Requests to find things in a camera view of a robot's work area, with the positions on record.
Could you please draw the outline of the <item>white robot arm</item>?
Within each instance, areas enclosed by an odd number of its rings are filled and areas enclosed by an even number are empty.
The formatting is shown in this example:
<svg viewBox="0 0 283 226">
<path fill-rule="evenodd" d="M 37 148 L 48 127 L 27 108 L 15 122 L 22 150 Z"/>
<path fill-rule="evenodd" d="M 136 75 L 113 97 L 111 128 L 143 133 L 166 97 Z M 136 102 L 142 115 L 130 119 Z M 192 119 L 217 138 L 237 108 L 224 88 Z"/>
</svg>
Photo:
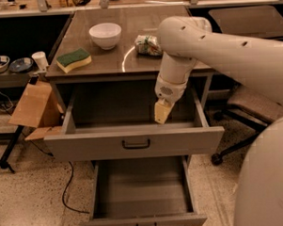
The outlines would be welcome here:
<svg viewBox="0 0 283 226">
<path fill-rule="evenodd" d="M 181 16 L 160 22 L 157 39 L 157 122 L 167 120 L 197 61 L 283 105 L 283 41 L 212 33 L 206 19 Z M 283 117 L 252 143 L 239 176 L 234 226 L 283 226 Z"/>
</svg>

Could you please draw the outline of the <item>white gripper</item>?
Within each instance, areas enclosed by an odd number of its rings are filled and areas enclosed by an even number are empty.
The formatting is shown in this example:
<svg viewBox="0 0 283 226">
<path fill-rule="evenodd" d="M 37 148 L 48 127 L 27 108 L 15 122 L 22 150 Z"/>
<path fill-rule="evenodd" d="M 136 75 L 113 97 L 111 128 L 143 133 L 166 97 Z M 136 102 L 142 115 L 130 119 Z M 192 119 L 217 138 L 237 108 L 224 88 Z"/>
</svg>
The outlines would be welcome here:
<svg viewBox="0 0 283 226">
<path fill-rule="evenodd" d="M 154 105 L 156 122 L 165 124 L 174 104 L 185 92 L 189 76 L 196 64 L 195 58 L 164 53 L 154 90 L 158 96 Z"/>
</svg>

